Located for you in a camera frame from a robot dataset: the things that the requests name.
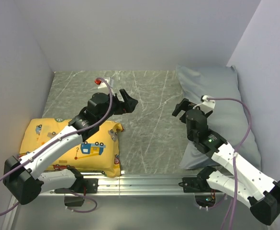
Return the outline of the grey pillowcase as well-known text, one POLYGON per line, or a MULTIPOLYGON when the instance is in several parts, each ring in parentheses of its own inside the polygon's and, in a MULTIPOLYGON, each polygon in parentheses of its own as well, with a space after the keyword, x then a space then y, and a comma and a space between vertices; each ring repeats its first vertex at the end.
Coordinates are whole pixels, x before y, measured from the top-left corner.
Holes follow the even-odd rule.
MULTIPOLYGON (((199 104, 203 95, 213 98, 241 100, 237 71, 233 66, 190 69, 177 65, 176 75, 182 87, 184 98, 192 103, 199 104)), ((248 128, 248 121, 240 103, 216 101, 215 109, 212 115, 208 117, 208 126, 235 147, 244 137, 248 128)), ((261 155, 252 131, 249 132, 238 151, 248 162, 261 170, 261 155)), ((200 153, 189 141, 179 166, 185 170, 194 170, 216 165, 216 162, 200 153)))

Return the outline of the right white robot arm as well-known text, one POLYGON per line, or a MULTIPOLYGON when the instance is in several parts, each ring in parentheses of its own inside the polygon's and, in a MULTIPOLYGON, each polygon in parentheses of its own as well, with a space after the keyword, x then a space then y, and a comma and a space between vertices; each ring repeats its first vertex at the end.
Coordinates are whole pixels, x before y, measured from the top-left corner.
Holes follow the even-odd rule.
POLYGON ((233 147, 219 133, 208 127, 207 118, 213 113, 218 98, 201 97, 199 104, 184 98, 176 104, 172 113, 186 125, 187 138, 195 148, 214 162, 228 170, 233 178, 225 176, 212 166, 197 174, 195 186, 202 191, 217 190, 230 196, 232 201, 227 211, 228 228, 233 228, 237 202, 247 206, 252 215, 262 224, 270 226, 280 214, 280 180, 265 175, 242 155, 239 146, 233 147))

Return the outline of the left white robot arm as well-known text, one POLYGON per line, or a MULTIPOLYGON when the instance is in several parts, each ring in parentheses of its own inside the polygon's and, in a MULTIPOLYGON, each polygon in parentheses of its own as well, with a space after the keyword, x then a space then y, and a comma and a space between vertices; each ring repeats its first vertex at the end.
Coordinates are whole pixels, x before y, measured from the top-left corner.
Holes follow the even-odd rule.
POLYGON ((5 161, 3 184, 21 205, 32 202, 42 192, 63 188, 77 193, 82 189, 83 176, 71 166, 56 172, 46 172, 46 169, 68 150, 97 133, 110 116, 134 111, 138 101, 125 89, 121 89, 120 94, 122 101, 116 94, 93 94, 87 106, 44 145, 19 159, 11 156, 5 161))

